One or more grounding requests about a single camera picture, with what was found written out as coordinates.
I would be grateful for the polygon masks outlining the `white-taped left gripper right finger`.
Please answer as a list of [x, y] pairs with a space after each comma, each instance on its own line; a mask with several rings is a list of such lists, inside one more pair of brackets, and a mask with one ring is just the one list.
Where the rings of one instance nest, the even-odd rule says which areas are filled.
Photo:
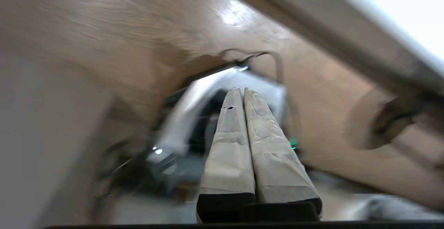
[[264, 98], [245, 88], [244, 110], [259, 202], [310, 202], [321, 217], [322, 200]]

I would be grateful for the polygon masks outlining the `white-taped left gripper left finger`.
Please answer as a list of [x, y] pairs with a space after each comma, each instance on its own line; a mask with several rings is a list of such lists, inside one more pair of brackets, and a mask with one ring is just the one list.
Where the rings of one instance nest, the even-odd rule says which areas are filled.
[[238, 222], [239, 211], [256, 202], [254, 170], [241, 90], [223, 101], [206, 159], [196, 205], [198, 222]]

